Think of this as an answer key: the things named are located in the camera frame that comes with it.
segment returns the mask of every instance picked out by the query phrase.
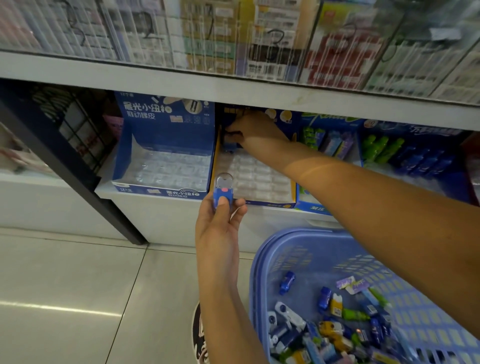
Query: person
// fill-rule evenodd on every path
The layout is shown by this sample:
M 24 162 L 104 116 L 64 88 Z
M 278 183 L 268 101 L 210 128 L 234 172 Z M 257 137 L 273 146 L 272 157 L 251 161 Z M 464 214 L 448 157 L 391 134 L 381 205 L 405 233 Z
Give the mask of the person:
M 245 113 L 227 131 L 310 191 L 370 254 L 480 337 L 480 208 L 291 142 L 262 112 Z M 200 363 L 268 363 L 237 290 L 238 230 L 246 213 L 244 199 L 229 206 L 221 198 L 214 212 L 210 194 L 200 205 Z

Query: tile grout line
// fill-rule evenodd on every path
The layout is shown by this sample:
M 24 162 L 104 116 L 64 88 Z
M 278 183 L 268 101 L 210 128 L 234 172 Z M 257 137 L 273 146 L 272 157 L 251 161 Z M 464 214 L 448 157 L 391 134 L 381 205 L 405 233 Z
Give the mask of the tile grout line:
M 132 289 L 130 290 L 130 294 L 128 295 L 128 299 L 127 299 L 127 302 L 125 304 L 125 308 L 123 309 L 123 313 L 121 315 L 121 319 L 120 319 L 119 325 L 117 327 L 117 331 L 115 331 L 115 335 L 113 336 L 112 345 L 110 346 L 110 350 L 108 351 L 108 355 L 107 355 L 107 358 L 105 360 L 105 364 L 107 364 L 108 358 L 110 357 L 110 353 L 112 352 L 112 349 L 113 349 L 113 344 L 115 344 L 115 339 L 117 338 L 117 334 L 118 334 L 118 331 L 120 329 L 121 322 L 123 320 L 123 317 L 125 316 L 125 311 L 127 310 L 128 302 L 130 301 L 130 297 L 132 296 L 133 288 L 135 287 L 135 283 L 137 282 L 138 274 L 140 273 L 140 269 L 142 269 L 142 264 L 144 263 L 146 253 L 147 253 L 147 250 L 145 249 L 144 250 L 144 255 L 142 257 L 142 261 L 140 262 L 140 266 L 138 267 L 137 275 L 135 276 L 135 280 L 133 281 Z

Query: blue eraser in hand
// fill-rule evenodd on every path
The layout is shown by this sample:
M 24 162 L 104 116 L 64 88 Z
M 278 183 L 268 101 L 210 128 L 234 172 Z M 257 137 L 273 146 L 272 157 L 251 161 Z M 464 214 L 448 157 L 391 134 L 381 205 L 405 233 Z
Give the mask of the blue eraser in hand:
M 213 207 L 216 210 L 218 200 L 221 196 L 228 199 L 230 206 L 233 203 L 233 177 L 230 173 L 220 173 L 215 178 L 215 186 L 213 188 Z

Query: floor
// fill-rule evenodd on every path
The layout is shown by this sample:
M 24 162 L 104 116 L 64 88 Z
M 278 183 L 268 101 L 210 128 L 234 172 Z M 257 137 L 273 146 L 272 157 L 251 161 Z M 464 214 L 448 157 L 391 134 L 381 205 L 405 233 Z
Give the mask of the floor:
M 240 259 L 245 307 L 252 258 Z M 197 301 L 192 248 L 0 231 L 2 364 L 195 364 Z

